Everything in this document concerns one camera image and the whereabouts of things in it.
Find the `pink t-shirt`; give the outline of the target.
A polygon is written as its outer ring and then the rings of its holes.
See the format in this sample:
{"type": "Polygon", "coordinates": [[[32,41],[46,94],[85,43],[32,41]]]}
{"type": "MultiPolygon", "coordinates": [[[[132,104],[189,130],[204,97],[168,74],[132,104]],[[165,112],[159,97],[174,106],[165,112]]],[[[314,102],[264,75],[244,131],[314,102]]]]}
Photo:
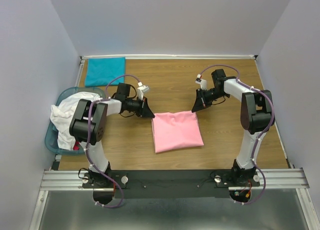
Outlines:
{"type": "Polygon", "coordinates": [[[204,146],[198,117],[192,111],[156,113],[151,126],[157,154],[204,146]]]}

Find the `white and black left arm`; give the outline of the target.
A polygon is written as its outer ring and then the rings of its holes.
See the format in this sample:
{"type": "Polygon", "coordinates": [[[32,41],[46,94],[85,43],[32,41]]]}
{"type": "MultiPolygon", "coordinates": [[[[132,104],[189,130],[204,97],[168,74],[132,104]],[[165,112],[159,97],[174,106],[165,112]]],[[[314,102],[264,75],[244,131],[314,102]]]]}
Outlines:
{"type": "Polygon", "coordinates": [[[138,83],[137,88],[131,84],[119,83],[111,97],[93,101],[79,100],[69,126],[69,134],[82,145],[88,161],[87,173],[80,178],[84,187],[108,188],[114,184],[110,175],[110,162],[102,146],[107,117],[127,111],[139,118],[153,119],[155,115],[145,97],[149,90],[142,82],[138,83]]]}

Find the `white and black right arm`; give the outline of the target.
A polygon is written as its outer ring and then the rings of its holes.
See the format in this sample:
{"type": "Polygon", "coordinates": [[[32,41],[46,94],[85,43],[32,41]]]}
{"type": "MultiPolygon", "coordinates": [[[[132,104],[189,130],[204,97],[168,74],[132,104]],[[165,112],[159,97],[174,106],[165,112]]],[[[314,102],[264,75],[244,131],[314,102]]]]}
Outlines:
{"type": "Polygon", "coordinates": [[[213,88],[207,88],[207,81],[198,74],[195,82],[200,85],[192,112],[198,112],[214,105],[219,98],[233,96],[241,102],[240,123],[244,130],[241,148],[227,171],[225,179],[236,186],[252,180],[257,170],[257,155],[261,142],[275,123],[272,94],[269,90],[259,90],[243,83],[239,76],[226,76],[223,69],[211,73],[213,88]]]}

